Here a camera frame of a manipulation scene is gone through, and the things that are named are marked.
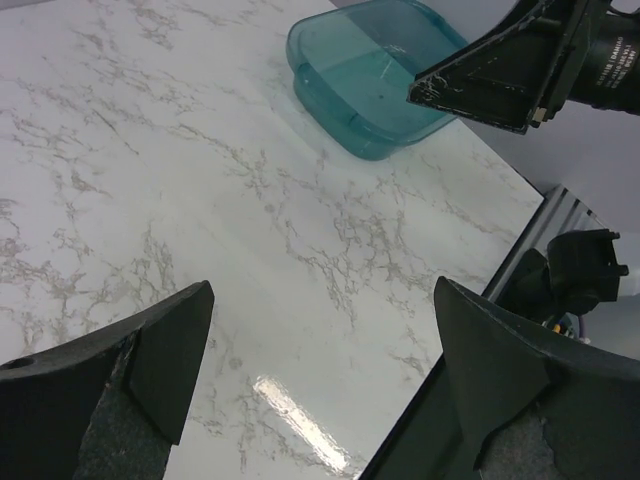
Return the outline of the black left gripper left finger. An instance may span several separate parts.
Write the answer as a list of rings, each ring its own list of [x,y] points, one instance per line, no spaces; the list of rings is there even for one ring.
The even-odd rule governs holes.
[[[161,479],[179,444],[214,292],[197,282],[1,367],[4,479]]]

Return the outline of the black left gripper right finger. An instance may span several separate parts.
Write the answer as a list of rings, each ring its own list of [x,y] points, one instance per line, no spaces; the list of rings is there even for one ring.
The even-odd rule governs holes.
[[[443,353],[366,479],[635,479],[639,364],[440,278]]]

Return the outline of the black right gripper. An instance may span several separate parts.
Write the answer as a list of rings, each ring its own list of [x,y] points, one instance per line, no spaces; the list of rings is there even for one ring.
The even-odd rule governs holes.
[[[519,134],[567,100],[639,115],[639,9],[609,4],[590,40],[588,1],[518,1],[487,34],[417,74],[407,96]]]

